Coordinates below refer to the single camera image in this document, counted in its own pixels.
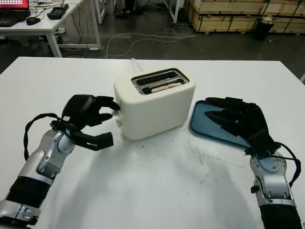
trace black trash bin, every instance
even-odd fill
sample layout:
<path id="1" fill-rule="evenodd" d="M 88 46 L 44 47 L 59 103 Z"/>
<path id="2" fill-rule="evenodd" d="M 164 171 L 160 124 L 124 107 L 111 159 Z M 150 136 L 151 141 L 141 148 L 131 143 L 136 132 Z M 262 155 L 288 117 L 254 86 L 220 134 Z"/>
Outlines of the black trash bin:
<path id="1" fill-rule="evenodd" d="M 273 25 L 274 22 L 272 17 L 261 17 L 257 22 L 256 28 L 253 33 L 253 38 L 259 41 L 263 41 L 269 33 L 270 29 L 273 27 Z"/>

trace wooden crate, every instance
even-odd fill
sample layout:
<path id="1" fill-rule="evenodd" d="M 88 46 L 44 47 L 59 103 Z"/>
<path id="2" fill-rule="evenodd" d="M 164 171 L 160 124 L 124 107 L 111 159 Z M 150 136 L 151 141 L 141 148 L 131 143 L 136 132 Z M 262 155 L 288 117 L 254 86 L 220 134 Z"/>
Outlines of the wooden crate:
<path id="1" fill-rule="evenodd" d="M 296 0 L 189 0 L 199 14 L 262 14 L 281 16 L 305 15 L 305 2 Z"/>
<path id="2" fill-rule="evenodd" d="M 269 3 L 266 4 L 264 15 L 279 15 L 279 16 L 304 16 L 305 14 L 305 3 L 290 4 L 287 3 Z"/>
<path id="3" fill-rule="evenodd" d="M 199 14 L 259 14 L 265 7 L 264 2 L 250 1 L 202 1 L 189 0 Z"/>
<path id="4" fill-rule="evenodd" d="M 190 5 L 186 13 L 197 32 L 248 32 L 255 27 L 256 16 L 207 16 L 200 15 Z M 274 18 L 270 32 L 305 33 L 305 19 Z"/>
<path id="5" fill-rule="evenodd" d="M 305 19 L 274 18 L 270 32 L 305 33 Z"/>
<path id="6" fill-rule="evenodd" d="M 190 23 L 199 32 L 246 32 L 251 31 L 256 22 L 256 17 L 200 15 L 190 4 L 186 12 Z"/>

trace laptop screen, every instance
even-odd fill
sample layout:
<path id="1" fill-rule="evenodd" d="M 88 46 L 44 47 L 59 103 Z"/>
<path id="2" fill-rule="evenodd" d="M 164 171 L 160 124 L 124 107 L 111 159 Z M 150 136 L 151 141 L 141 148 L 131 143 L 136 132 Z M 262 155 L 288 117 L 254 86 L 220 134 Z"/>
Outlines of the laptop screen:
<path id="1" fill-rule="evenodd" d="M 28 9 L 29 0 L 0 0 L 0 10 L 3 8 Z"/>

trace silver robotic arm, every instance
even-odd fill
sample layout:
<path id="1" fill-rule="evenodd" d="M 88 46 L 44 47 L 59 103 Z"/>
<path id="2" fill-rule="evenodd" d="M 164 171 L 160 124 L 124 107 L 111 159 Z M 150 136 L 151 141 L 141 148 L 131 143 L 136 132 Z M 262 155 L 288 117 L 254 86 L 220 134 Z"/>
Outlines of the silver robotic arm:
<path id="1" fill-rule="evenodd" d="M 12 225 L 35 225 L 43 200 L 63 162 L 75 144 L 61 131 L 50 130 L 20 171 L 4 200 L 0 201 L 0 220 Z"/>
<path id="2" fill-rule="evenodd" d="M 252 156 L 250 166 L 254 173 L 251 192 L 256 194 L 265 229 L 301 229 L 301 221 L 285 172 L 286 160 L 278 157 L 259 159 Z"/>
<path id="3" fill-rule="evenodd" d="M 43 135 L 39 147 L 30 157 L 27 153 L 27 131 L 34 121 L 49 114 L 41 114 L 27 125 L 26 163 L 6 198 L 0 201 L 0 229 L 26 228 L 37 223 L 41 204 L 75 145 L 95 151 L 113 145 L 110 132 L 99 136 L 81 132 L 86 125 L 98 125 L 112 117 L 111 114 L 99 113 L 102 106 L 120 109 L 111 97 L 73 96 L 66 104 L 62 117 L 51 123 L 52 129 Z"/>
<path id="4" fill-rule="evenodd" d="M 206 98 L 206 103 L 222 108 L 221 111 L 205 112 L 205 115 L 222 129 L 241 136 L 249 145 L 254 173 L 251 192 L 256 194 L 265 229 L 301 229 L 291 187 L 301 173 L 301 162 L 284 144 L 275 142 L 269 135 L 263 112 L 253 103 L 236 98 Z M 277 150 L 284 147 L 292 157 L 283 157 Z M 294 160 L 296 171 L 288 183 L 285 177 L 286 160 Z"/>

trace white toaster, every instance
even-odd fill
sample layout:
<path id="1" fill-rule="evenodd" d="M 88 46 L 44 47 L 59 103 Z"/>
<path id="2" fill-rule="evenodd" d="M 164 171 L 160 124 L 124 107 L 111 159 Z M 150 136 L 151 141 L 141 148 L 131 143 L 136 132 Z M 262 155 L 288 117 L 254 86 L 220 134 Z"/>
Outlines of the white toaster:
<path id="1" fill-rule="evenodd" d="M 138 140 L 182 125 L 195 87 L 191 77 L 174 68 L 116 80 L 117 121 L 125 136 Z"/>

